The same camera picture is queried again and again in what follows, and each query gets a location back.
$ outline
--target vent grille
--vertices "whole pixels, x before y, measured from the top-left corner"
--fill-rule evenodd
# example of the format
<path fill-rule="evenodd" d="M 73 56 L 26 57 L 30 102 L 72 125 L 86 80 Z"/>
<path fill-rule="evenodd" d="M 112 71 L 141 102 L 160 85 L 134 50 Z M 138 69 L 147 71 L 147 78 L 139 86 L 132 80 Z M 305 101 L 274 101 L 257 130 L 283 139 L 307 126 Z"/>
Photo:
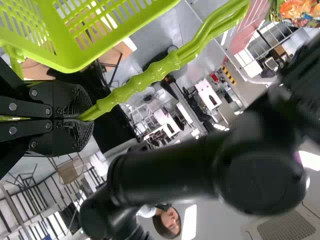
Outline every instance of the vent grille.
<path fill-rule="evenodd" d="M 257 227 L 263 240 L 302 240 L 316 232 L 296 210 L 276 216 Z"/>

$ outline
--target black metal bracket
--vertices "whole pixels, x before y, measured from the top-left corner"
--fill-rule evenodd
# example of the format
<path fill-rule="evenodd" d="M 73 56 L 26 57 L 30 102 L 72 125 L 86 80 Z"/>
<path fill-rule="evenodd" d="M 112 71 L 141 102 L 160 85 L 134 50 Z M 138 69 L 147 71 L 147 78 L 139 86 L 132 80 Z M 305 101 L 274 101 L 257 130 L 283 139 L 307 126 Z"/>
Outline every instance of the black metal bracket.
<path fill-rule="evenodd" d="M 52 128 L 53 123 L 49 119 L 0 122 L 0 142 L 49 133 Z"/>
<path fill-rule="evenodd" d="M 47 119 L 53 113 L 52 107 L 46 104 L 22 101 L 6 96 L 0 96 L 0 102 L 0 115 Z"/>

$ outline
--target poster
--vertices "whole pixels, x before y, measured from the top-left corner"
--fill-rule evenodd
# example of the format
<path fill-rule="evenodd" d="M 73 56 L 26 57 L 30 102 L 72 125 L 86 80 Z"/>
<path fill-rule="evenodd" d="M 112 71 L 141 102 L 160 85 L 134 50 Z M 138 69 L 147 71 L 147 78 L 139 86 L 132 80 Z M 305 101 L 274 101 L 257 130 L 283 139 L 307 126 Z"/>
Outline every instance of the poster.
<path fill-rule="evenodd" d="M 296 28 L 320 28 L 320 0 L 272 0 L 267 20 Z"/>

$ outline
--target green basket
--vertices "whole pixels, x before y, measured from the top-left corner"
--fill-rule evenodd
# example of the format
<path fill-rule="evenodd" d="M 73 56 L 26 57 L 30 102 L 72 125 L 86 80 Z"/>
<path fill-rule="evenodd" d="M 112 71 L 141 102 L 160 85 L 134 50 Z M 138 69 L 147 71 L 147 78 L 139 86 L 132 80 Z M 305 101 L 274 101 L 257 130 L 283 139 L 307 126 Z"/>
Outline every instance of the green basket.
<path fill-rule="evenodd" d="M 0 0 L 0 46 L 12 69 L 25 57 L 77 72 L 179 0 Z"/>

